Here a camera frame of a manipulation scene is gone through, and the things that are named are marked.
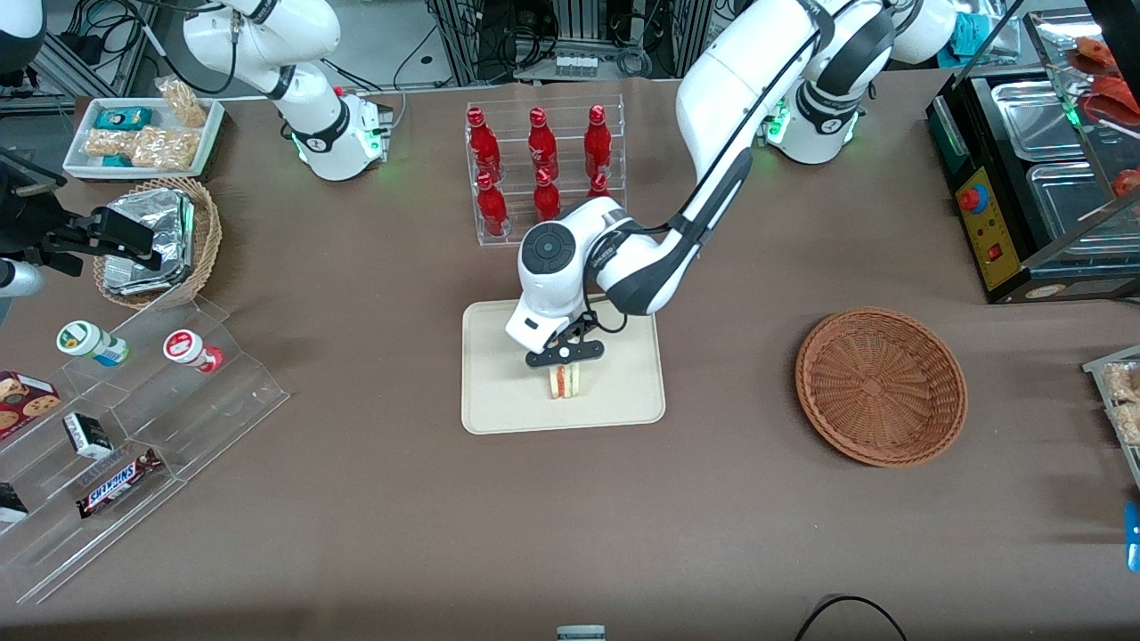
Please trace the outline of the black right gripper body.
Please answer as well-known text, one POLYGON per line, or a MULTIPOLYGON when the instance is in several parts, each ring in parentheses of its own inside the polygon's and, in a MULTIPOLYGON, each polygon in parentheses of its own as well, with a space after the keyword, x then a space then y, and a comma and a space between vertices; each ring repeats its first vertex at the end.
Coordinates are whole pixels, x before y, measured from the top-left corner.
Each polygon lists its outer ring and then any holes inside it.
POLYGON ((52 253, 49 236, 66 224, 66 210, 50 194, 21 198, 1 196, 1 255, 26 255, 28 251, 52 253))

